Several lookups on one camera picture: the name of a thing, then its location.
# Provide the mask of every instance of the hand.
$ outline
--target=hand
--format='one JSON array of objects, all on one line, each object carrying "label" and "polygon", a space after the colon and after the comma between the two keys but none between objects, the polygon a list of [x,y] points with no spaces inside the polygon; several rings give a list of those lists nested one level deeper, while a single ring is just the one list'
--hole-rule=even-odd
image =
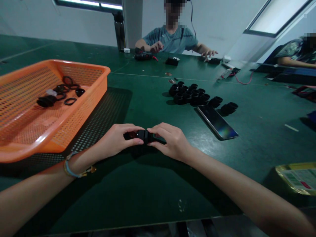
[{"label": "hand", "polygon": [[142,127],[135,126],[134,124],[114,124],[108,132],[92,147],[96,152],[98,160],[114,156],[122,150],[134,146],[144,144],[143,140],[133,138],[125,140],[124,134],[144,130]]},{"label": "hand", "polygon": [[188,142],[180,128],[167,123],[161,123],[147,130],[166,140],[167,144],[165,145],[160,142],[148,144],[160,150],[164,155],[185,163],[193,156],[194,148]]},{"label": "hand", "polygon": [[205,60],[207,60],[207,56],[214,56],[215,54],[218,54],[217,51],[207,49],[204,53],[202,53],[202,56],[205,57]]},{"label": "hand", "polygon": [[158,41],[150,47],[150,51],[152,53],[159,53],[159,51],[162,50],[163,48],[164,48],[164,45],[162,44],[162,42]]}]

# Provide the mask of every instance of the black rubber ring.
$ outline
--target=black rubber ring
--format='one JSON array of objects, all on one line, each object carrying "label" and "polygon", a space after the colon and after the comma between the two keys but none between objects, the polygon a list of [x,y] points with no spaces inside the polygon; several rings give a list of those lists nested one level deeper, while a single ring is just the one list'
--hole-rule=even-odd
[{"label": "black rubber ring", "polygon": [[67,100],[65,100],[64,101],[64,104],[65,105],[72,105],[74,102],[76,102],[77,101],[77,99],[76,98],[68,98]]},{"label": "black rubber ring", "polygon": [[68,86],[68,85],[66,85],[66,84],[60,84],[59,86],[64,86],[64,88],[66,89],[66,90],[64,90],[64,91],[59,91],[59,92],[63,92],[63,93],[65,93],[65,92],[69,92],[69,91],[70,91],[69,86]]},{"label": "black rubber ring", "polygon": [[[66,83],[66,80],[65,80],[66,78],[68,78],[68,79],[71,81],[71,84]],[[67,86],[72,86],[72,85],[73,85],[73,80],[71,79],[71,77],[64,76],[64,77],[63,77],[63,82],[64,82],[65,85],[67,85]]]},{"label": "black rubber ring", "polygon": [[66,93],[65,92],[58,92],[57,95],[62,95],[62,97],[57,99],[57,101],[60,101],[60,100],[63,100],[63,99],[66,98]]},{"label": "black rubber ring", "polygon": [[80,88],[80,85],[78,85],[78,84],[73,84],[73,85],[71,85],[71,86],[68,86],[68,88],[71,89],[71,90],[76,90],[76,89]]}]

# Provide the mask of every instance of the mesh basket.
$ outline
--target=mesh basket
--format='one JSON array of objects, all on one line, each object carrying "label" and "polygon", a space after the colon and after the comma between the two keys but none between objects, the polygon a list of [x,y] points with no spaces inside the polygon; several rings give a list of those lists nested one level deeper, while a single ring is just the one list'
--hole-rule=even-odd
[{"label": "mesh basket", "polygon": [[[105,66],[46,60],[0,77],[0,162],[24,159],[37,152],[65,150],[107,90]],[[53,107],[37,105],[47,89],[63,84],[69,76],[86,92],[78,98],[74,90]]]}]

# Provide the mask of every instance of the blue bracelet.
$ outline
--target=blue bracelet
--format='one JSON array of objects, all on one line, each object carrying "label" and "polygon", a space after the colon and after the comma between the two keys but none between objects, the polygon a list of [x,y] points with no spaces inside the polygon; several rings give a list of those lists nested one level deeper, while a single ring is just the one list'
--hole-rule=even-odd
[{"label": "blue bracelet", "polygon": [[73,176],[75,178],[81,178],[81,177],[84,177],[84,176],[87,176],[87,173],[88,172],[91,172],[91,173],[94,173],[96,171],[96,168],[91,166],[90,169],[87,169],[85,172],[81,173],[81,174],[75,174],[74,172],[72,172],[69,168],[69,165],[68,165],[68,161],[71,159],[71,157],[73,155],[76,155],[78,154],[79,152],[71,152],[67,157],[66,157],[66,160],[65,160],[65,165],[64,165],[64,169],[65,169],[65,172],[66,174],[68,174],[69,176]]}]

